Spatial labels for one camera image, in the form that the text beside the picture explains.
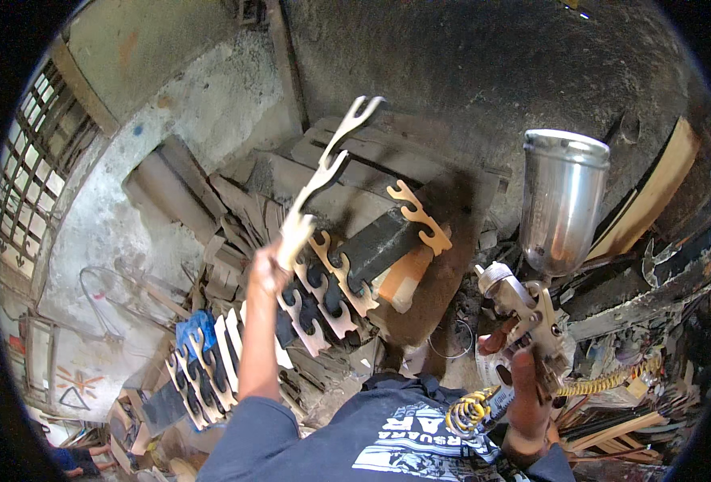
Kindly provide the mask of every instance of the unfinished wooden piece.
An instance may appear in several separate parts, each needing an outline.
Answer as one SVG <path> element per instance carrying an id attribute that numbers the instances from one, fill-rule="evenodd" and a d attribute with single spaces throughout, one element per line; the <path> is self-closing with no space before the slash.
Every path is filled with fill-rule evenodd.
<path id="1" fill-rule="evenodd" d="M 321 231 L 321 236 L 323 237 L 322 245 L 319 245 L 313 237 L 309 238 L 309 243 L 310 246 L 312 246 L 312 250 L 315 251 L 315 254 L 318 255 L 318 257 L 321 259 L 321 262 L 324 266 L 326 266 L 326 269 L 328 269 L 330 273 L 333 273 L 336 276 L 337 280 L 339 281 L 339 289 L 341 289 L 342 293 L 344 293 L 345 296 L 348 298 L 348 301 L 350 301 L 350 304 L 353 305 L 353 308 L 355 308 L 359 315 L 366 316 L 366 313 L 370 309 L 377 308 L 378 306 L 380 306 L 380 304 L 372 298 L 372 290 L 369 288 L 369 285 L 362 280 L 362 296 L 357 296 L 355 293 L 350 291 L 350 286 L 348 285 L 350 260 L 345 255 L 345 253 L 340 253 L 339 257 L 342 262 L 342 265 L 340 268 L 335 268 L 329 261 L 329 245 L 331 245 L 331 237 L 326 231 Z"/>
<path id="2" fill-rule="evenodd" d="M 315 328 L 315 333 L 308 335 L 303 329 L 302 325 L 299 324 L 299 313 L 302 311 L 302 295 L 299 294 L 299 290 L 294 290 L 294 304 L 289 306 L 283 300 L 283 296 L 280 294 L 277 296 L 278 304 L 280 304 L 283 311 L 288 313 L 292 317 L 292 326 L 299 339 L 302 340 L 304 347 L 310 352 L 312 356 L 318 356 L 321 350 L 328 349 L 331 345 L 323 338 L 323 330 L 321 330 L 321 325 L 319 325 L 318 320 L 312 319 L 313 328 Z"/>
<path id="3" fill-rule="evenodd" d="M 200 327 L 198 327 L 197 329 L 197 336 L 199 337 L 198 340 L 196 340 L 195 336 L 190 333 L 190 343 L 192 343 L 193 348 L 195 348 L 195 355 L 197 356 L 197 361 L 200 362 L 200 366 L 202 366 L 203 370 L 206 371 L 206 374 L 208 375 L 208 381 L 211 384 L 211 389 L 214 390 L 214 393 L 216 394 L 217 399 L 219 399 L 219 403 L 221 403 L 222 408 L 224 408 L 226 412 L 229 412 L 233 406 L 237 405 L 237 400 L 235 400 L 235 398 L 232 396 L 232 391 L 230 389 L 229 384 L 227 384 L 227 390 L 225 392 L 219 390 L 219 386 L 217 385 L 216 380 L 214 378 L 216 368 L 214 353 L 208 352 L 211 361 L 211 364 L 208 365 L 203 354 L 203 344 L 205 341 L 205 336 L 203 335 L 203 329 L 201 329 Z"/>
<path id="4" fill-rule="evenodd" d="M 215 406 L 208 405 L 206 400 L 203 398 L 203 394 L 200 392 L 200 377 L 197 375 L 197 368 L 195 369 L 195 375 L 190 374 L 189 368 L 187 367 L 187 360 L 190 359 L 190 351 L 187 349 L 187 345 L 183 345 L 182 350 L 175 349 L 174 355 L 176 359 L 179 360 L 179 365 L 181 365 L 182 371 L 184 372 L 184 377 L 190 382 L 192 388 L 195 391 L 195 397 L 203 408 L 203 411 L 208 416 L 211 423 L 216 422 L 218 419 L 224 418 L 225 415 L 219 411 Z"/>
<path id="5" fill-rule="evenodd" d="M 335 318 L 326 310 L 323 302 L 318 303 L 318 310 L 321 311 L 323 318 L 329 323 L 329 326 L 331 326 L 331 330 L 334 331 L 337 338 L 344 339 L 346 332 L 355 331 L 358 329 L 358 326 L 350 320 L 350 308 L 348 308 L 348 305 L 342 300 L 339 300 L 339 308 L 342 310 L 342 314 Z"/>
<path id="6" fill-rule="evenodd" d="M 366 96 L 360 96 L 353 101 L 345 117 L 342 118 L 337 131 L 332 136 L 329 145 L 326 146 L 323 154 L 321 154 L 318 169 L 313 173 L 310 181 L 299 191 L 297 198 L 294 199 L 292 208 L 286 214 L 286 219 L 283 221 L 283 226 L 281 226 L 282 243 L 278 249 L 278 264 L 287 271 L 293 269 L 296 257 L 302 250 L 302 246 L 304 246 L 304 241 L 312 236 L 315 230 L 314 217 L 310 214 L 302 214 L 304 204 L 319 191 L 333 184 L 344 169 L 343 163 L 348 151 L 341 151 L 333 162 L 329 162 L 331 150 L 347 133 L 369 119 L 377 109 L 377 106 L 380 105 L 380 102 L 385 99 L 379 96 L 372 97 L 363 112 L 357 116 L 356 112 L 358 112 L 364 100 L 366 100 Z"/>
<path id="7" fill-rule="evenodd" d="M 587 259 L 622 255 L 631 249 L 677 192 L 696 159 L 699 146 L 698 136 L 688 121 L 680 117 L 645 187 Z"/>
<path id="8" fill-rule="evenodd" d="M 423 205 L 417 199 L 417 196 L 415 196 L 414 193 L 407 187 L 407 183 L 399 179 L 396 184 L 399 187 L 398 190 L 394 189 L 392 186 L 388 186 L 388 194 L 390 194 L 390 197 L 393 199 L 408 201 L 415 207 L 415 210 L 412 211 L 407 206 L 402 206 L 401 214 L 412 222 L 428 225 L 428 227 L 430 227 L 433 231 L 432 237 L 428 236 L 425 231 L 419 232 L 419 238 L 423 240 L 423 243 L 433 249 L 433 254 L 435 256 L 440 255 L 441 251 L 450 249 L 452 247 L 452 241 L 450 241 L 447 235 L 444 234 L 438 223 L 432 217 L 428 216 L 423 209 Z"/>
<path id="9" fill-rule="evenodd" d="M 235 315 L 235 308 L 232 308 L 230 312 L 227 313 L 225 325 L 227 326 L 227 333 L 230 335 L 232 348 L 235 349 L 235 355 L 237 355 L 237 359 L 241 359 L 243 356 L 243 341 L 241 340 L 241 334 L 237 331 L 237 315 Z"/>
<path id="10" fill-rule="evenodd" d="M 230 388 L 237 393 L 237 373 L 235 372 L 235 367 L 232 365 L 230 350 L 227 346 L 227 337 L 225 336 L 227 326 L 224 316 L 217 318 L 216 324 L 214 324 L 214 330 L 216 331 L 216 341 L 219 345 L 219 352 L 221 352 L 221 361 L 225 364 L 227 381 L 229 382 Z"/>
<path id="11" fill-rule="evenodd" d="M 254 227 L 256 229 L 261 228 L 264 231 L 264 215 L 262 214 L 261 203 L 258 203 L 254 196 L 246 194 L 243 189 L 219 174 L 213 173 L 208 177 L 208 180 L 219 194 L 219 198 L 225 203 L 225 206 L 229 208 L 235 217 L 241 220 L 247 230 Z M 260 237 L 262 238 L 260 245 L 263 245 L 266 239 L 264 239 L 263 235 Z"/>
<path id="12" fill-rule="evenodd" d="M 181 395 L 182 403 L 184 404 L 184 408 L 187 409 L 187 413 L 190 414 L 190 419 L 192 419 L 192 423 L 195 424 L 198 430 L 204 429 L 206 425 L 208 425 L 208 422 L 206 422 L 206 420 L 203 418 L 202 412 L 199 411 L 197 412 L 197 415 L 195 415 L 195 412 L 192 411 L 192 407 L 190 407 L 190 400 L 187 399 L 187 384 L 185 383 L 184 386 L 179 386 L 179 383 L 176 380 L 176 358 L 174 358 L 174 363 L 171 364 L 170 357 L 167 356 L 165 359 L 165 366 L 168 368 L 170 379 L 174 381 L 174 388 Z"/>
<path id="13" fill-rule="evenodd" d="M 326 275 L 321 274 L 321 284 L 317 288 L 313 288 L 307 278 L 307 265 L 295 262 L 294 273 L 296 273 L 299 281 L 302 282 L 304 289 L 306 289 L 308 293 L 315 296 L 318 303 L 323 303 L 323 295 L 326 294 L 326 290 L 329 288 L 329 279 Z"/>

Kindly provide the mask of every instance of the label on spray gun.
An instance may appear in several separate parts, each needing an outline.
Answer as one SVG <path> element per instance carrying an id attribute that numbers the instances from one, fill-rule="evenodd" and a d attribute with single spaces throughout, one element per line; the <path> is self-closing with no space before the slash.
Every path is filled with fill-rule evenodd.
<path id="1" fill-rule="evenodd" d="M 501 385 L 500 388 L 489 400 L 486 400 L 487 406 L 492 410 L 488 416 L 484 418 L 485 431 L 489 432 L 497 423 L 497 420 L 505 416 L 506 410 L 511 402 L 514 401 L 514 388 L 512 386 Z"/>
<path id="2" fill-rule="evenodd" d="M 498 420 L 505 416 L 506 410 L 514 401 L 514 388 L 501 385 L 495 394 L 486 400 L 486 405 L 491 409 L 490 414 L 484 418 L 480 428 L 476 431 L 476 437 L 463 440 L 468 447 L 478 453 L 484 460 L 492 460 L 498 453 L 499 448 L 495 446 L 485 436 L 493 429 Z"/>

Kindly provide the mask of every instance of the spray gun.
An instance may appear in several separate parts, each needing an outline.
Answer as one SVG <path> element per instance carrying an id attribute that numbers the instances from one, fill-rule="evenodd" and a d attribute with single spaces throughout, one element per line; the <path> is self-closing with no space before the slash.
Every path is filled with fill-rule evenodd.
<path id="1" fill-rule="evenodd" d="M 495 312 L 515 317 L 501 350 L 480 360 L 482 378 L 496 384 L 459 399 L 447 411 L 447 427 L 458 437 L 476 439 L 501 419 L 514 400 L 511 358 L 532 347 L 537 393 L 550 400 L 564 390 L 570 368 L 562 349 L 565 334 L 556 323 L 548 294 L 552 277 L 578 268 L 588 255 L 605 189 L 610 149 L 598 140 L 559 130 L 527 130 L 524 204 L 519 234 L 527 262 L 548 281 L 516 279 L 510 268 L 494 262 L 476 265 L 479 290 Z"/>

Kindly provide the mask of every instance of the window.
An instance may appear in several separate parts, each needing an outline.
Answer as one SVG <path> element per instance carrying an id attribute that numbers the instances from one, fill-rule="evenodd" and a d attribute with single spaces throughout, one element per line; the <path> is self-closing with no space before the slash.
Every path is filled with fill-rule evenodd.
<path id="1" fill-rule="evenodd" d="M 0 257 L 31 279 L 55 202 L 98 132 L 52 61 L 15 111 L 0 157 Z"/>

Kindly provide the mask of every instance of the wooden plank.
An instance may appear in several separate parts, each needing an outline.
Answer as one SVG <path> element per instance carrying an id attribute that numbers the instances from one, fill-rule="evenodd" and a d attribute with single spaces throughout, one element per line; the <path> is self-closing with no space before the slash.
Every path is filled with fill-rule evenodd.
<path id="1" fill-rule="evenodd" d="M 639 191 L 638 191 L 637 189 L 634 189 L 634 190 L 631 192 L 629 198 L 626 200 L 626 202 L 623 204 L 623 206 L 621 207 L 621 209 L 618 211 L 618 214 L 616 214 L 615 217 L 613 217 L 612 221 L 611 221 L 610 224 L 605 228 L 605 230 L 602 232 L 602 234 L 601 234 L 599 237 L 597 237 L 596 239 L 594 239 L 594 244 L 592 244 L 592 248 L 591 248 L 590 251 L 593 251 L 593 250 L 599 245 L 599 243 L 601 242 L 601 240 L 605 239 L 605 236 L 607 236 L 607 234 L 610 232 L 610 230 L 612 229 L 612 227 L 615 226 L 616 224 L 618 224 L 618 221 L 621 219 L 621 217 L 622 217 L 624 214 L 626 214 L 626 211 L 627 211 L 627 210 L 629 210 L 629 206 L 631 206 L 631 203 L 634 202 L 634 198 L 637 197 L 637 194 L 638 194 L 638 193 L 639 193 Z"/>
<path id="2" fill-rule="evenodd" d="M 317 127 L 304 133 L 305 138 L 310 137 L 324 145 L 329 143 L 332 135 L 333 132 Z M 368 159 L 406 179 L 416 180 L 421 184 L 427 184 L 446 171 L 444 166 L 416 152 L 397 149 L 362 137 L 364 137 L 363 133 L 358 137 L 354 134 L 353 137 L 345 139 L 341 149 L 347 149 L 358 157 Z"/>
<path id="3" fill-rule="evenodd" d="M 270 154 L 268 162 L 272 167 L 273 191 L 278 198 L 296 198 L 314 172 L 309 167 L 276 154 Z M 334 184 L 311 199 L 305 212 L 325 216 L 331 225 L 338 227 L 338 234 L 352 237 L 395 206 L 394 200 Z"/>
<path id="4" fill-rule="evenodd" d="M 262 205 L 261 201 L 257 202 L 255 196 L 246 194 L 243 189 L 219 174 L 212 174 L 208 177 L 208 180 L 219 194 L 221 201 L 225 203 L 225 206 L 233 215 L 239 217 L 244 224 L 250 223 L 260 236 L 264 237 L 266 235 L 264 230 L 264 205 Z"/>
<path id="5" fill-rule="evenodd" d="M 123 470 L 125 470 L 126 474 L 133 474 L 135 470 L 130 468 L 130 460 L 125 454 L 125 450 L 120 447 L 119 443 L 113 435 L 110 435 L 110 448 L 112 450 L 112 455 L 114 456 L 115 460 L 117 460 L 119 466 L 123 468 Z"/>
<path id="6" fill-rule="evenodd" d="M 130 399 L 130 405 L 133 407 L 133 411 L 136 412 L 136 416 L 139 418 L 139 420 L 144 422 L 144 412 L 143 410 L 141 410 L 141 407 L 144 405 L 144 402 L 141 401 L 139 392 L 135 388 L 129 388 L 125 390 L 125 393 Z"/>
<path id="7" fill-rule="evenodd" d="M 60 35 L 53 40 L 50 57 L 85 112 L 88 112 L 93 122 L 108 137 L 111 137 L 119 129 L 119 122 L 90 86 Z"/>
<path id="8" fill-rule="evenodd" d="M 292 159 L 313 170 L 318 169 L 318 162 L 323 154 L 323 150 L 323 147 L 311 144 L 309 139 L 305 137 L 293 147 Z M 395 186 L 397 180 L 398 178 L 351 159 L 348 167 L 342 172 L 337 182 L 344 186 L 368 190 L 370 193 L 389 199 L 390 197 L 386 188 L 388 186 Z"/>
<path id="9" fill-rule="evenodd" d="M 680 117 L 645 187 L 587 259 L 622 255 L 631 249 L 677 192 L 696 159 L 699 145 L 698 136 L 688 121 Z"/>
<path id="10" fill-rule="evenodd" d="M 630 445 L 632 449 L 639 449 L 640 447 L 644 447 L 640 442 L 637 442 L 636 440 L 632 439 L 626 433 L 624 433 L 623 435 L 619 435 L 618 438 Z"/>
<path id="11" fill-rule="evenodd" d="M 661 417 L 658 412 L 650 412 L 647 415 L 637 417 L 636 419 L 631 419 L 628 422 L 619 423 L 614 427 L 610 427 L 606 430 L 601 430 L 601 432 L 592 433 L 587 437 L 577 439 L 570 443 L 568 450 L 570 452 L 577 452 L 578 450 L 589 448 L 592 445 L 596 445 L 599 442 L 604 442 L 605 440 L 612 439 L 623 435 L 624 433 L 629 433 L 632 430 L 641 429 L 644 427 L 650 427 L 651 425 L 656 425 L 657 423 L 665 422 L 666 419 Z"/>

